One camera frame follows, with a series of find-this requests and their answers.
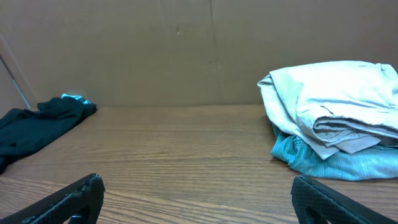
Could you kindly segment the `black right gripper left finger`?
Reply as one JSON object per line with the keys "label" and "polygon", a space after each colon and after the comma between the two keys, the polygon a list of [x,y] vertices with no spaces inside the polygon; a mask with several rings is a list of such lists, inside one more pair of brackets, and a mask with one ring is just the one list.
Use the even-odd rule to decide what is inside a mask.
{"label": "black right gripper left finger", "polygon": [[9,224],[96,224],[104,200],[105,187],[102,178],[95,173],[62,188],[6,218]]}

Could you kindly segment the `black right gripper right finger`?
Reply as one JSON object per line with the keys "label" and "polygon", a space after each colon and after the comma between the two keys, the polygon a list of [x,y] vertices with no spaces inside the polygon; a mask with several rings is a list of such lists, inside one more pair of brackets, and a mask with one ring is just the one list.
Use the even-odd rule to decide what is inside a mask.
{"label": "black right gripper right finger", "polygon": [[300,224],[397,224],[307,175],[295,177],[291,196]]}

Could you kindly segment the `folded teal shirt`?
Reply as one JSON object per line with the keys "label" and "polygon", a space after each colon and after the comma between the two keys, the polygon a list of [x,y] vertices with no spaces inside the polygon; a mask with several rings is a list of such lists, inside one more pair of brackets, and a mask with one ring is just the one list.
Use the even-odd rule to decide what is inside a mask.
{"label": "folded teal shirt", "polygon": [[323,160],[300,137],[272,125],[276,142],[271,155],[297,172],[312,177],[359,181],[397,177],[397,148],[376,145],[348,154],[339,151]]}

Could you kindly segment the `black garment pile with logo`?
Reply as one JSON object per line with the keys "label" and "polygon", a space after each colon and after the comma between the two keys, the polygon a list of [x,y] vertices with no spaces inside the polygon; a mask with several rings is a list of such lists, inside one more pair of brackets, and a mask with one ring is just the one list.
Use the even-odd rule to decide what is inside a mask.
{"label": "black garment pile with logo", "polygon": [[1,172],[40,151],[96,111],[94,103],[84,104],[71,97],[38,103],[37,111],[11,109],[1,118]]}

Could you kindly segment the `folded beige shorts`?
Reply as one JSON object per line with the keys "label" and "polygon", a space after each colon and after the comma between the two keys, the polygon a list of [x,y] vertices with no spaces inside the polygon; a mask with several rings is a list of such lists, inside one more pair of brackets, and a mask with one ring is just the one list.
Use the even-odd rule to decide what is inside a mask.
{"label": "folded beige shorts", "polygon": [[397,72],[389,64],[322,62],[269,72],[258,82],[266,113],[322,159],[397,146]]}

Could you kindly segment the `light blue garment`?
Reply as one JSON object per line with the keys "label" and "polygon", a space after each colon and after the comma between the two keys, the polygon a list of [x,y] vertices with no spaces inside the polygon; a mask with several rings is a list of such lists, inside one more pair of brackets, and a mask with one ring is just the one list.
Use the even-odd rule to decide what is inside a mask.
{"label": "light blue garment", "polygon": [[61,95],[61,98],[73,98],[76,101],[79,101],[85,105],[88,105],[91,103],[89,100],[84,99],[84,97],[82,97],[80,95],[68,95],[68,94],[64,93]]}

